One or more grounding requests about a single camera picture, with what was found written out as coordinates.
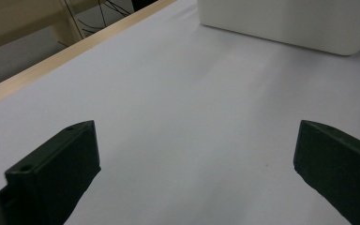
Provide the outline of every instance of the wooden table edge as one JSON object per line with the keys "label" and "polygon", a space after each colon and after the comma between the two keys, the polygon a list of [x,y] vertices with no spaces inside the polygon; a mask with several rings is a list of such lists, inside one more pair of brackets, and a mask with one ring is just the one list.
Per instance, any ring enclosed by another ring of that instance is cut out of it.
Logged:
{"label": "wooden table edge", "polygon": [[158,0],[152,5],[145,7],[124,18],[123,20],[110,25],[93,36],[85,38],[84,40],[24,70],[23,72],[18,73],[3,82],[0,82],[0,100],[9,97],[17,91],[23,89],[25,86],[41,78],[43,75],[49,73],[55,68],[62,66],[72,58],[92,49],[94,46],[98,45],[104,40],[119,34],[133,24],[153,15],[173,2],[175,2],[175,0]]}

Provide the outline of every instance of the black cable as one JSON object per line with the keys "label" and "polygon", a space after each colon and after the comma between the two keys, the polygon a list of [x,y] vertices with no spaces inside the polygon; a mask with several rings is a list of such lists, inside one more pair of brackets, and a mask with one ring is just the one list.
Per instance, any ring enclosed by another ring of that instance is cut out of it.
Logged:
{"label": "black cable", "polygon": [[81,32],[80,28],[78,27],[77,22],[75,21],[74,15],[72,15],[72,12],[71,12],[71,9],[69,8],[69,5],[68,5],[68,3],[67,3],[67,0],[64,0],[64,2],[65,2],[66,5],[67,5],[67,9],[68,9],[68,11],[69,11],[69,14],[71,14],[72,21],[74,21],[75,26],[77,27],[77,30],[78,30],[78,32],[80,33],[80,36],[82,37],[82,36],[83,36],[83,35],[82,35],[82,32]]}
{"label": "black cable", "polygon": [[98,6],[100,7],[101,17],[103,18],[104,25],[105,25],[105,27],[107,27],[107,24],[105,23],[103,9],[101,8],[100,0],[97,0],[97,1],[98,1]]}
{"label": "black cable", "polygon": [[65,44],[65,43],[63,43],[63,42],[61,42],[60,40],[57,40],[57,43],[60,43],[60,44],[64,45],[66,48],[68,48],[68,45]]}
{"label": "black cable", "polygon": [[115,4],[114,2],[112,2],[111,0],[108,0],[108,1],[109,1],[111,4],[113,4],[114,6],[116,6],[116,7],[118,7],[118,8],[121,8],[124,12],[126,12],[127,15],[130,15],[130,14],[131,14],[130,12],[126,11],[124,8],[116,5],[116,4]]}
{"label": "black cable", "polygon": [[117,6],[116,4],[114,4],[114,3],[110,2],[110,1],[108,1],[108,2],[110,3],[110,5],[111,5],[112,7],[114,7],[114,8],[116,9],[117,12],[121,13],[121,15],[123,15],[124,17],[130,15],[130,14],[126,13],[126,12],[120,11],[120,10],[117,8],[118,6]]}
{"label": "black cable", "polygon": [[104,6],[106,6],[106,7],[110,8],[110,9],[112,9],[112,10],[114,10],[114,11],[116,11],[116,12],[120,13],[123,17],[128,16],[127,14],[125,14],[125,13],[123,13],[123,12],[119,11],[117,8],[110,7],[109,5],[107,5],[107,3],[104,3]]}
{"label": "black cable", "polygon": [[89,33],[91,33],[91,34],[95,34],[96,33],[96,31],[91,31],[91,30],[86,30],[86,29],[82,29],[83,31],[86,31],[86,32],[89,32]]}
{"label": "black cable", "polygon": [[91,25],[88,25],[86,24],[85,22],[81,21],[81,20],[78,20],[80,23],[82,23],[83,25],[89,27],[89,28],[92,28],[92,29],[97,29],[97,30],[102,30],[104,29],[104,27],[96,27],[96,26],[91,26]]}

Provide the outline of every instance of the white container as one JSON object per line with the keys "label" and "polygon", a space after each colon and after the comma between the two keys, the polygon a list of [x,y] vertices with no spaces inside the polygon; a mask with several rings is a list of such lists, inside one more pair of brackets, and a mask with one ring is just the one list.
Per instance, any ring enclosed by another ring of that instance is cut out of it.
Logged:
{"label": "white container", "polygon": [[202,24],[310,49],[360,51],[360,0],[198,0]]}

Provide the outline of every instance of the screw hole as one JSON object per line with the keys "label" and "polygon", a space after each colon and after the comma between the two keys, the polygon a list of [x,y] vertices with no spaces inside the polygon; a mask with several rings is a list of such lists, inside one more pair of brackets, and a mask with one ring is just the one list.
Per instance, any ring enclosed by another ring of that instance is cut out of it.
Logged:
{"label": "screw hole", "polygon": [[26,166],[21,167],[20,171],[27,172],[27,171],[30,171],[31,169],[32,169],[31,165],[26,165]]}

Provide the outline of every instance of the white table surface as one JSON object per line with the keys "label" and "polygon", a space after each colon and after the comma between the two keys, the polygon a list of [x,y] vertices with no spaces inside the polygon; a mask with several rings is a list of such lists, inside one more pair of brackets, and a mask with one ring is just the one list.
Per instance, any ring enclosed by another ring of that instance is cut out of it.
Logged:
{"label": "white table surface", "polygon": [[95,120],[102,171],[66,224],[349,224],[293,169],[300,120],[360,139],[360,53],[199,24],[178,0],[0,102],[4,171]]}

